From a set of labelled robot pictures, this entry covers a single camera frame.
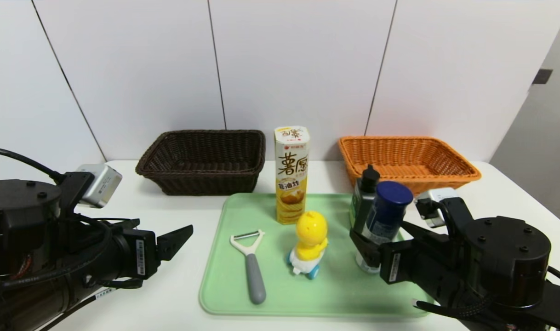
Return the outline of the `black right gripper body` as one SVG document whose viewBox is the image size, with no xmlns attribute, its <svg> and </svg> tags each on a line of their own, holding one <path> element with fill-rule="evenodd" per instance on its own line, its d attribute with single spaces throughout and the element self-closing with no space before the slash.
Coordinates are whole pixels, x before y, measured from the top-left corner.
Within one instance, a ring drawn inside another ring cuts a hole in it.
<svg viewBox="0 0 560 331">
<path fill-rule="evenodd" d="M 451 262 L 448 235 L 439 241 L 410 239 L 381 247 L 381 277 L 387 284 L 410 282 L 430 297 L 464 297 L 465 283 Z"/>
</svg>

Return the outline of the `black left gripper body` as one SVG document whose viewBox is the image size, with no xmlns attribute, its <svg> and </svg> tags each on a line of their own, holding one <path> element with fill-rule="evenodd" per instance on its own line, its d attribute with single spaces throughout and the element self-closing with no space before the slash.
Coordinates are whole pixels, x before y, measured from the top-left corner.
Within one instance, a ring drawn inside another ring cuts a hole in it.
<svg viewBox="0 0 560 331">
<path fill-rule="evenodd" d="M 98 280 L 148 280 L 160 266 L 156 248 L 152 231 L 112 229 L 112 239 L 98 258 Z"/>
</svg>

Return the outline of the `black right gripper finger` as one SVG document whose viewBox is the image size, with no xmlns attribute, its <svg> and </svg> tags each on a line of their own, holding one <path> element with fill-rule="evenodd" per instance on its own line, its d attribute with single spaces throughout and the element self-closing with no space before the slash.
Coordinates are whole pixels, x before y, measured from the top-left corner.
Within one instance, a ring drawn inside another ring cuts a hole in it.
<svg viewBox="0 0 560 331">
<path fill-rule="evenodd" d="M 402 226 L 409 235 L 413 237 L 413 239 L 421 240 L 421 241 L 439 241 L 440 235 L 435 233 L 429 229 L 422 228 L 417 226 L 413 223 L 404 221 Z"/>
<path fill-rule="evenodd" d="M 376 242 L 378 237 L 368 229 L 362 231 L 350 229 L 349 236 L 356 248 L 356 264 L 360 268 L 380 268 L 380 243 Z"/>
</svg>

